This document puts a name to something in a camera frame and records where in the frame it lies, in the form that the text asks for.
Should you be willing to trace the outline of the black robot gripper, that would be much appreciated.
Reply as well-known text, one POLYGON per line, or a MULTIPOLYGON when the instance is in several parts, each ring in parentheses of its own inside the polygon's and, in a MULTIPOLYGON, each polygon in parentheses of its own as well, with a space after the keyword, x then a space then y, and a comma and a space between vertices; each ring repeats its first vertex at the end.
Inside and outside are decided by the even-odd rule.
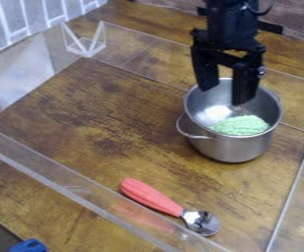
POLYGON ((242 105, 255 98, 266 46, 258 41, 260 0, 207 0, 198 12, 207 17, 207 29, 194 29, 191 47, 196 82, 207 92, 219 85, 219 67, 234 68, 232 103, 242 105))

